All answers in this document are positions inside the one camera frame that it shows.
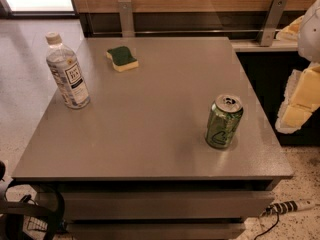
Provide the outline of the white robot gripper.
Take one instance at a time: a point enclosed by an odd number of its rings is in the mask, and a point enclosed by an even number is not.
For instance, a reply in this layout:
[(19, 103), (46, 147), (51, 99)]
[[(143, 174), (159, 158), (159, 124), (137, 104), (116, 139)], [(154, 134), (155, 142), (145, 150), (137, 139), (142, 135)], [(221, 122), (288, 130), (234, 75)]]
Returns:
[(320, 107), (320, 0), (276, 34), (279, 41), (298, 40), (298, 53), (311, 63), (303, 71), (294, 69), (288, 78), (275, 128), (292, 134)]

